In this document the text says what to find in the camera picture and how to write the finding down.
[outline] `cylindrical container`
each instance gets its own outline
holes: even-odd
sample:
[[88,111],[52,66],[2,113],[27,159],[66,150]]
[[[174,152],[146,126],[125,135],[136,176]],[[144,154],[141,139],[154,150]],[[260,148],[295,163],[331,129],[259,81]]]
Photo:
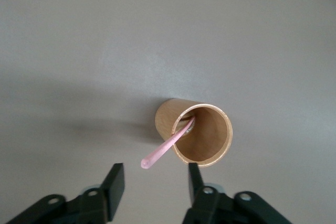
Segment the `cylindrical container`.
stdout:
[[155,115],[155,126],[166,141],[195,116],[190,130],[174,145],[174,152],[186,164],[205,167],[217,163],[232,141],[232,125],[227,115],[211,104],[170,99],[161,104]]

